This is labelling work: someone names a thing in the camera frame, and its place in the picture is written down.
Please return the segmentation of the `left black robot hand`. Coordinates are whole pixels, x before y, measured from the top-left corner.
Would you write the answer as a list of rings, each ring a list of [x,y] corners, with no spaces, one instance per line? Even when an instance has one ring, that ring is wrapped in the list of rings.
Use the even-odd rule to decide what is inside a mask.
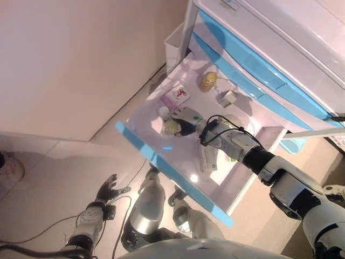
[[[129,186],[115,189],[116,180],[117,174],[112,174],[110,177],[108,177],[107,180],[99,188],[95,201],[107,203],[108,201],[117,198],[119,195],[126,194],[131,191],[131,188]]]

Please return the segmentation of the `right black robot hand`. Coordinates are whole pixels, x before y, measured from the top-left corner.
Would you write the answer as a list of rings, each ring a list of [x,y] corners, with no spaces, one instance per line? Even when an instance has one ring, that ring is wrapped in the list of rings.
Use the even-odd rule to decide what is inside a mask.
[[[177,135],[182,137],[191,135],[195,132],[201,134],[206,126],[206,120],[203,116],[189,107],[175,109],[171,112],[170,117],[180,125],[181,129]]]

